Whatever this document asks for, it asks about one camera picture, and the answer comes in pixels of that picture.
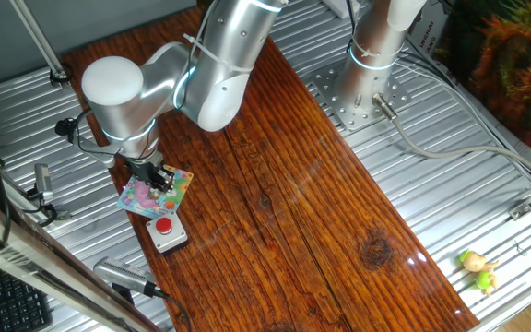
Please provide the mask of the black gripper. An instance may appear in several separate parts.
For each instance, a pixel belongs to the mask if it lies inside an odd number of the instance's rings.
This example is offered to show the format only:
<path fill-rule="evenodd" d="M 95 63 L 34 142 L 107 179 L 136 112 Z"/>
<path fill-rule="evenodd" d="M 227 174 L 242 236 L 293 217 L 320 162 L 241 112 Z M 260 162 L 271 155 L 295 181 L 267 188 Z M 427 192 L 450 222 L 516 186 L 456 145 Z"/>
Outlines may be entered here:
<path fill-rule="evenodd" d="M 172 186 L 174 173 L 163 167 L 161 155 L 151 155 L 143 159 L 128 159 L 127 167 L 139 180 L 159 192 L 165 192 L 166 186 Z"/>

